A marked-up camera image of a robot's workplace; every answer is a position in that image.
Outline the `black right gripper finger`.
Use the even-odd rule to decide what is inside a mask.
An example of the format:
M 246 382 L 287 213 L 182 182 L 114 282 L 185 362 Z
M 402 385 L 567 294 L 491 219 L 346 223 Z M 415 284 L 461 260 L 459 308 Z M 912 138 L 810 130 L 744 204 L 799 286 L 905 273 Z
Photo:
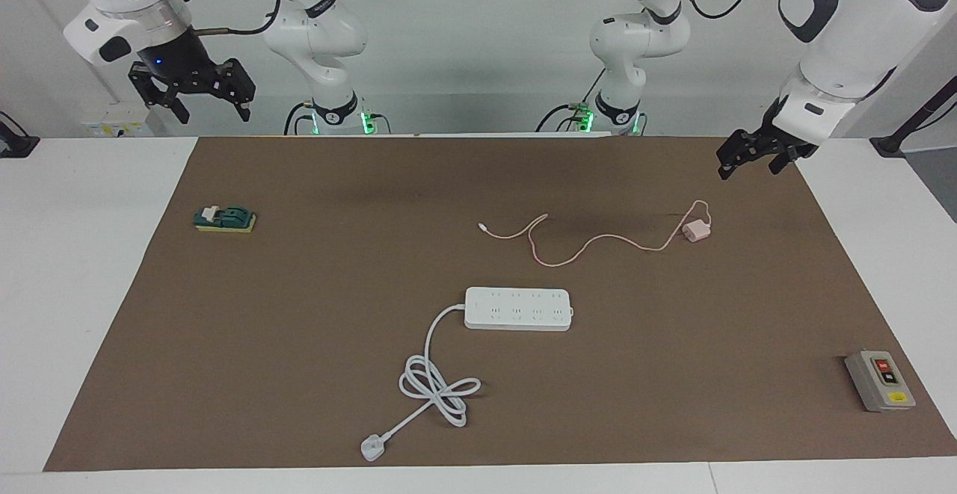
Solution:
M 249 122 L 256 85 L 239 59 L 230 58 L 224 63 L 224 85 L 227 98 L 235 106 L 240 119 L 243 123 Z
M 188 124 L 189 112 L 179 98 L 178 90 L 147 90 L 146 105 L 148 107 L 164 107 L 175 116 L 181 124 Z

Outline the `white power strip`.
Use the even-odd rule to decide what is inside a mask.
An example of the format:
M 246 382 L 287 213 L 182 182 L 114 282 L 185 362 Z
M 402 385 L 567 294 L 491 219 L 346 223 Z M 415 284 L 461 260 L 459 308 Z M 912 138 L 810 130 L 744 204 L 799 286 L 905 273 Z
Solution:
M 464 304 L 470 330 L 564 332 L 574 315 L 570 293 L 557 288 L 470 287 Z

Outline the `black slanted stand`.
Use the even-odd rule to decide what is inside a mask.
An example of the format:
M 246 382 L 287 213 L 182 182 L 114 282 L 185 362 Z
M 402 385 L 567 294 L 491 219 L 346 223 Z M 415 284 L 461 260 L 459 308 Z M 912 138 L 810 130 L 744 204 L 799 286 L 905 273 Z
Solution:
M 957 107 L 957 100 L 953 100 L 954 96 L 957 96 L 957 75 L 954 75 L 891 135 L 869 139 L 878 156 L 885 159 L 903 159 L 905 153 L 900 147 L 905 140 L 913 133 L 927 129 L 946 118 L 947 114 Z

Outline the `brown table mat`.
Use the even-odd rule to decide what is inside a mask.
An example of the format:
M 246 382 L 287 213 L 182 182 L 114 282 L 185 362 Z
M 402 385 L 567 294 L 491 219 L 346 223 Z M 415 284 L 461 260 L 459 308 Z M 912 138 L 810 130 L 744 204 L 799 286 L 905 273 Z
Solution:
M 718 179 L 715 140 L 205 138 L 48 471 L 363 466 L 419 406 L 404 361 L 473 286 L 559 288 L 564 332 L 434 332 L 434 408 L 379 466 L 895 459 L 950 432 L 794 168 Z M 201 232 L 208 206 L 256 214 Z M 695 243 L 684 223 L 704 220 Z M 916 400 L 866 411 L 844 358 Z

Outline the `white wall outlet box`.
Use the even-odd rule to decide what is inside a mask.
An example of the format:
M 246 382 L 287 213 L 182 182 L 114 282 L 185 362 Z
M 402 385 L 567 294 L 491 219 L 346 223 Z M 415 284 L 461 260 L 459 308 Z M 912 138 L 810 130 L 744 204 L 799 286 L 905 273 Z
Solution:
M 95 138 L 153 138 L 163 131 L 157 116 L 139 102 L 88 107 L 79 122 L 86 134 Z

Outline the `green knife switch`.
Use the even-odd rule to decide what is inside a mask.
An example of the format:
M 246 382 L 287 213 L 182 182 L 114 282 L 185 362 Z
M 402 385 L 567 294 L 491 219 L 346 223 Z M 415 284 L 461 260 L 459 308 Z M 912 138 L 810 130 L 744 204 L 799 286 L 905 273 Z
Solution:
M 256 225 L 254 212 L 239 206 L 208 206 L 194 214 L 192 225 L 201 232 L 237 232 L 249 234 Z

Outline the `black clamp mount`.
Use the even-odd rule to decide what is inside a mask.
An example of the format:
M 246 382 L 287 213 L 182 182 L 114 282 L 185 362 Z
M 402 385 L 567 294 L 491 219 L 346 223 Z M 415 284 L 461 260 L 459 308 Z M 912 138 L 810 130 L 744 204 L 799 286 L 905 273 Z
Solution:
M 0 110 L 0 159 L 29 157 L 40 141 L 10 114 Z

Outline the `grey on-off switch box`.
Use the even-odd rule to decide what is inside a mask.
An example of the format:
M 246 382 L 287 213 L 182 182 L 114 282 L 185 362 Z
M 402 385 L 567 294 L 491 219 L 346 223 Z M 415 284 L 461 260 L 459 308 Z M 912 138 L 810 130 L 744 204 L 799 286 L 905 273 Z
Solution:
M 916 400 L 888 351 L 862 350 L 844 358 L 844 364 L 866 411 L 905 411 Z

